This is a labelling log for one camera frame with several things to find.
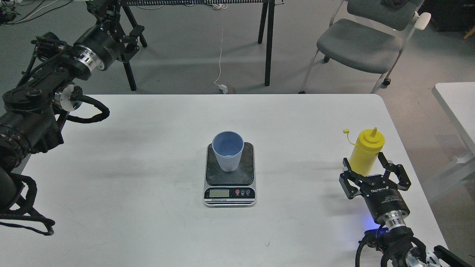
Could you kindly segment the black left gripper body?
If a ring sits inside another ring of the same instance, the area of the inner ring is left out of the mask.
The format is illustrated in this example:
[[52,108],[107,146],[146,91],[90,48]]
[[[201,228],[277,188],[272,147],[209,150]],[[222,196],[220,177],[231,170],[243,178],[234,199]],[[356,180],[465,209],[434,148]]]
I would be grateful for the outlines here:
[[114,40],[110,32],[102,30],[99,25],[89,28],[73,45],[79,52],[75,59],[90,71],[107,70],[125,49],[124,44]]

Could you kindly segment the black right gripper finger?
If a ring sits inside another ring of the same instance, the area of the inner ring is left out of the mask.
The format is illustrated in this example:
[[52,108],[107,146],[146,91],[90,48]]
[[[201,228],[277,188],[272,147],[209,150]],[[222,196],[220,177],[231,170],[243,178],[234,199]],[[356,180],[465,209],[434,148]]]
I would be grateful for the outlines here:
[[347,158],[343,158],[343,172],[339,176],[339,182],[349,200],[361,195],[363,184],[371,186],[371,179],[355,172]]
[[395,184],[393,181],[390,180],[390,174],[395,174],[398,180],[397,190],[407,191],[410,188],[411,182],[403,165],[390,163],[386,159],[383,152],[378,153],[378,160],[380,164],[382,165],[382,167],[385,169],[385,172],[381,177],[381,181],[383,184],[387,184],[387,183]]

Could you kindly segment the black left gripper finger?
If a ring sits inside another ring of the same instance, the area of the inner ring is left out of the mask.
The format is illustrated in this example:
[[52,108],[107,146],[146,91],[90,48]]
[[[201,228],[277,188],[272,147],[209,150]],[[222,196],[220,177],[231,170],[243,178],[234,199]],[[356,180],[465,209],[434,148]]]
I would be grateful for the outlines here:
[[88,29],[104,29],[109,32],[122,32],[120,24],[121,0],[88,0],[88,12],[96,18],[96,24]]
[[139,51],[139,37],[142,36],[145,27],[136,25],[128,36],[123,36],[119,39],[120,44],[120,61],[128,63]]

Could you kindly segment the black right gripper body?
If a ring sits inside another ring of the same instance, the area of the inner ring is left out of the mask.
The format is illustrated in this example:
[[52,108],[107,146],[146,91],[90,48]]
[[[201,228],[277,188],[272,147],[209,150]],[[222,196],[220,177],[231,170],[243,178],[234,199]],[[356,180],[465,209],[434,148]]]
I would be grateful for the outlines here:
[[402,218],[410,211],[398,190],[398,184],[387,174],[359,178],[361,194],[376,224],[385,224],[386,214],[398,212]]

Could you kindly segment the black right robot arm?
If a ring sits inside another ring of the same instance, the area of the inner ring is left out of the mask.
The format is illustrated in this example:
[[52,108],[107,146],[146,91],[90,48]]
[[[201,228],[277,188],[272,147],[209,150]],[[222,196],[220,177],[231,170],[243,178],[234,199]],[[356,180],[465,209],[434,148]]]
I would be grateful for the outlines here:
[[410,211],[400,194],[410,188],[410,179],[402,165],[389,162],[382,152],[378,153],[378,160],[385,173],[365,177],[356,173],[344,158],[339,177],[347,198],[351,200],[361,195],[374,222],[379,225],[377,229],[365,231],[358,242],[355,266],[360,266],[362,250],[368,246],[382,253],[382,267],[388,262],[394,267],[439,267],[442,261],[450,267],[467,267],[467,262],[445,247],[437,245],[428,250],[414,236],[404,221]]

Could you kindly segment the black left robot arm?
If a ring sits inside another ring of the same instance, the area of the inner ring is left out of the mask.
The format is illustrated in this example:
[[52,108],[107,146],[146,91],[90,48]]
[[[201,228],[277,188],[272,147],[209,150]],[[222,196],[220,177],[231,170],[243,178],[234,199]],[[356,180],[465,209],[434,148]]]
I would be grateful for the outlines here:
[[147,46],[144,26],[139,25],[125,0],[90,0],[88,12],[96,18],[78,40],[69,45],[52,32],[32,41],[34,51],[17,86],[2,99],[6,113],[0,120],[1,225],[19,228],[6,220],[42,223],[46,231],[26,226],[42,235],[53,235],[54,220],[34,209],[37,184],[14,169],[30,154],[46,153],[63,144],[61,130],[67,121],[98,123],[110,112],[100,101],[83,94],[73,80],[88,80],[94,70],[123,63],[132,91],[137,86],[130,60]]

